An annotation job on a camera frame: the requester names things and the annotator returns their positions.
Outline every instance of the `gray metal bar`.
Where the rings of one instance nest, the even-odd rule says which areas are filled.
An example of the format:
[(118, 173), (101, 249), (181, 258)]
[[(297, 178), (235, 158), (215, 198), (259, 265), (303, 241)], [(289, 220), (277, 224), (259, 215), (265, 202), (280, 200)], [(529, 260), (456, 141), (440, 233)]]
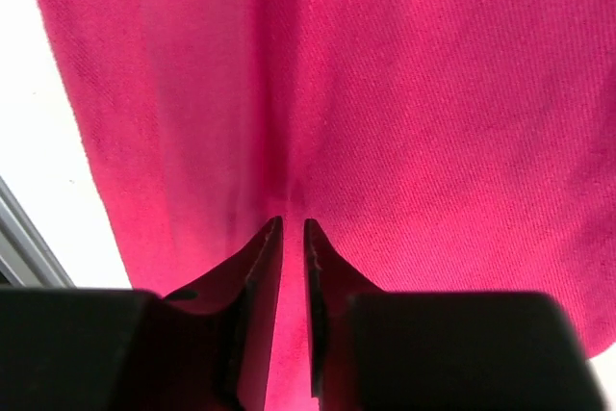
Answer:
[(0, 271), (15, 286), (71, 288), (73, 282), (0, 178)]

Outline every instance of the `white surface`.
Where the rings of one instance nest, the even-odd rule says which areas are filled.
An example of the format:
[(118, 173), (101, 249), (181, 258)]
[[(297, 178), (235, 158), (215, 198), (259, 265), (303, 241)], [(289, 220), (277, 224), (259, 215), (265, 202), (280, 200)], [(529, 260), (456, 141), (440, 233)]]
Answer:
[[(35, 0), (0, 0), (0, 175), (83, 287), (129, 287)], [(616, 345), (592, 360), (616, 409)]]

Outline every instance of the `folded fabric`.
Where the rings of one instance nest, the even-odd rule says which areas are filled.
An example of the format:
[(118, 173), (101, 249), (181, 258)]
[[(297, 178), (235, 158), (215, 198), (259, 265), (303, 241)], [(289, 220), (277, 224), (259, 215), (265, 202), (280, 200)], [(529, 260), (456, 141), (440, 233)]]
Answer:
[(384, 289), (544, 291), (616, 338), (616, 0), (38, 2), (135, 287), (284, 215), (268, 409), (316, 409), (308, 217)]

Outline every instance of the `red cloth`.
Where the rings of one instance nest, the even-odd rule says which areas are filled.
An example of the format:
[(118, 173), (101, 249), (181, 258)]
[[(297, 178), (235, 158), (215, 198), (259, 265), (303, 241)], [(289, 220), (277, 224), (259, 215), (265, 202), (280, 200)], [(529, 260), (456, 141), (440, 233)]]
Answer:
[(268, 409), (315, 409), (307, 217), (385, 289), (542, 290), (616, 337), (616, 0), (38, 1), (134, 286), (285, 216)]

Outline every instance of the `garment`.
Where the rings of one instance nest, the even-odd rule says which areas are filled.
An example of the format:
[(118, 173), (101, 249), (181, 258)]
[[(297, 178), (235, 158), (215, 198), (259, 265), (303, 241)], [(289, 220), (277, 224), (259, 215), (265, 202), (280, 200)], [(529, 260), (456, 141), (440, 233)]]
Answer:
[(308, 217), (384, 289), (545, 291), (614, 341), (616, 0), (38, 2), (135, 287), (285, 217), (267, 409), (316, 409)]

